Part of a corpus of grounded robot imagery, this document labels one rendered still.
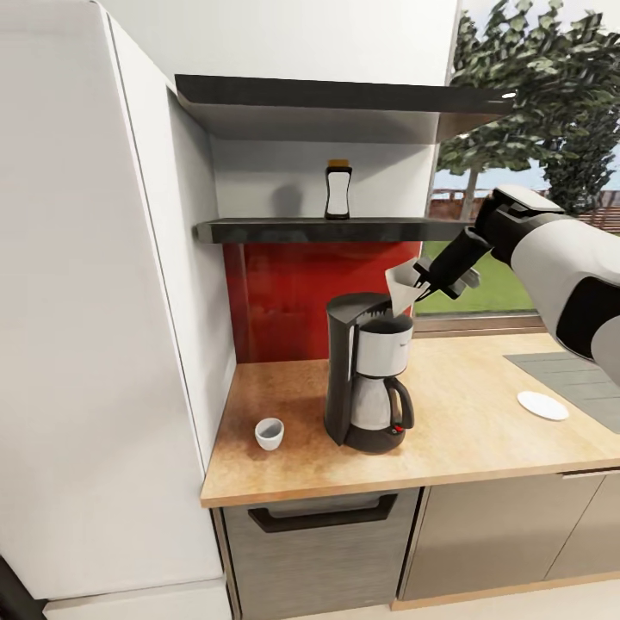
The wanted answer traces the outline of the paper coffee filter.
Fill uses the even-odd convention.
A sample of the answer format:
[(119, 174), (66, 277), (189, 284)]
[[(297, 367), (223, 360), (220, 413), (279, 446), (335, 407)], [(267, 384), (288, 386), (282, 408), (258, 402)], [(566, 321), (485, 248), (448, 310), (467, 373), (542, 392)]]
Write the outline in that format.
[(392, 269), (386, 270), (386, 278), (392, 296), (394, 317), (400, 316), (416, 300), (422, 298), (430, 286), (429, 282), (415, 284), (421, 276), (413, 265), (419, 260), (414, 257)]

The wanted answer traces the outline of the saucer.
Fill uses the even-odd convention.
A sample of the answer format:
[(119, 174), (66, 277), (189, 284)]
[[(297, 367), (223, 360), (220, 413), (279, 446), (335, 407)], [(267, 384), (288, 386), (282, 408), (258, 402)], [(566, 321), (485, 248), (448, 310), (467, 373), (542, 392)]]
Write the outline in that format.
[(525, 406), (527, 410), (537, 413), (537, 415), (541, 415), (541, 417), (548, 417), (548, 419), (553, 420), (568, 417), (568, 410), (564, 405), (541, 393), (521, 393), (518, 395), (518, 401), (520, 405)]

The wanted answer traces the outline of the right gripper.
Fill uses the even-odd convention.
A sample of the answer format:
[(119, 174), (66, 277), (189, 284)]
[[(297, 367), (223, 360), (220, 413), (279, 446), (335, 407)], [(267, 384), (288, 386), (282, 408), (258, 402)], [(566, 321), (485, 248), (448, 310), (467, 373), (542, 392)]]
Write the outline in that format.
[(415, 284), (429, 282), (425, 298), (441, 289), (451, 299), (456, 300), (467, 287), (460, 277), (463, 276), (475, 263), (469, 263), (459, 258), (451, 249), (451, 243), (435, 259), (423, 255), (413, 268), (421, 274)]

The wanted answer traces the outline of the bottle of coffee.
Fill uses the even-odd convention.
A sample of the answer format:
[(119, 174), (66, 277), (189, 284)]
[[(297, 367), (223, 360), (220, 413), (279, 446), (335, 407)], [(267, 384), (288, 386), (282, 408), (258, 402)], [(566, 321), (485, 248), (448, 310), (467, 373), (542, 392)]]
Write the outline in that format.
[(349, 161), (332, 159), (326, 168), (327, 201), (324, 218), (328, 220), (348, 220), (350, 211), (348, 205), (348, 188), (352, 169)]

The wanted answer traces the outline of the coffee cup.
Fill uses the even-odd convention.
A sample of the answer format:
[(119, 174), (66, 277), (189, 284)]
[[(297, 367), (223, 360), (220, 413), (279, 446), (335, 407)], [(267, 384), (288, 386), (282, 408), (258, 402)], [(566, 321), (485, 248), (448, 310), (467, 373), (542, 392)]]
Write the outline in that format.
[(257, 423), (254, 433), (264, 450), (274, 450), (282, 441), (284, 426), (280, 419), (264, 418)]

